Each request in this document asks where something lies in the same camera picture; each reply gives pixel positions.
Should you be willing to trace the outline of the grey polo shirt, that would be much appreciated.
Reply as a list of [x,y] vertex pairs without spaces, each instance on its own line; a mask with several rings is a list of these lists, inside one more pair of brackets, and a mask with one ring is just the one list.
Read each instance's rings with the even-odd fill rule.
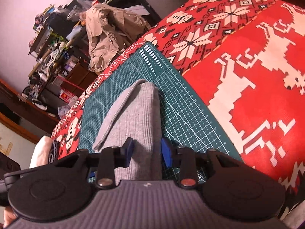
[[127,168],[115,169],[115,181],[160,180],[161,116],[159,90],[151,82],[137,80],[125,89],[109,109],[93,143],[94,152],[122,146],[132,138],[134,151]]

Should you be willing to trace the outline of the folded cream white garment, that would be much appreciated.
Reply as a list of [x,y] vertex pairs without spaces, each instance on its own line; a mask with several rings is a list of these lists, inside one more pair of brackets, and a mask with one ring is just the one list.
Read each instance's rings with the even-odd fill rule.
[[39,140],[31,157],[30,169],[48,164],[52,142],[53,140],[48,136],[43,136]]

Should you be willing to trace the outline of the green cutting mat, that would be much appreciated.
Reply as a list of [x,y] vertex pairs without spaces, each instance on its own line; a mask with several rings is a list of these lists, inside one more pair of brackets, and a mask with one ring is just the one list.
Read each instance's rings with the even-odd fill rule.
[[[119,95],[137,80],[159,90],[162,137],[175,146],[204,153],[210,148],[240,160],[240,154],[196,92],[173,65],[150,43],[144,44],[120,65],[85,101],[80,148],[92,146],[109,109]],[[179,170],[161,161],[162,178],[177,179]]]

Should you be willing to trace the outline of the brown wooden bench edge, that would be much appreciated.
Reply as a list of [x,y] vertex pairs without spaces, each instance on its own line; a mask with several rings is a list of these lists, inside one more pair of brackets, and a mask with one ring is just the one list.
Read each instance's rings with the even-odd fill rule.
[[34,104],[26,101],[4,80],[1,80],[1,123],[32,143],[50,136],[59,122]]

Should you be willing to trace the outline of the cluttered storage shelf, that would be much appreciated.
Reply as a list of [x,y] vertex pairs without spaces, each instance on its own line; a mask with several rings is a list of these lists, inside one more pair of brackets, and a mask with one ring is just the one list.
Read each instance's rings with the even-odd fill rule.
[[146,0],[73,0],[65,6],[50,6],[36,19],[37,36],[30,43],[29,54],[37,64],[21,98],[50,105],[50,99],[45,97],[48,92],[67,102],[70,97],[80,96],[94,81],[97,74],[90,70],[84,14],[95,3],[132,11],[151,26],[161,19]]

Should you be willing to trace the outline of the red patterned Christmas tablecloth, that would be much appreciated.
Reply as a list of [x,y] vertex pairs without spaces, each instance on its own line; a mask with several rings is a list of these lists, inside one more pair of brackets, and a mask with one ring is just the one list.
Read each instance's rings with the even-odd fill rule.
[[189,82],[243,161],[286,189],[280,218],[304,212],[304,9],[279,0],[190,0],[119,56],[55,127],[78,148],[84,102],[145,42]]

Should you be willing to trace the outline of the beige jacket on chair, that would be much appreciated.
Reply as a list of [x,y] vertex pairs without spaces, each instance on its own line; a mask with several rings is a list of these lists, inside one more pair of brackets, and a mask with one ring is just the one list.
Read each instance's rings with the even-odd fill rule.
[[151,29],[140,15],[107,4],[95,4],[85,12],[89,69],[100,73],[119,54]]

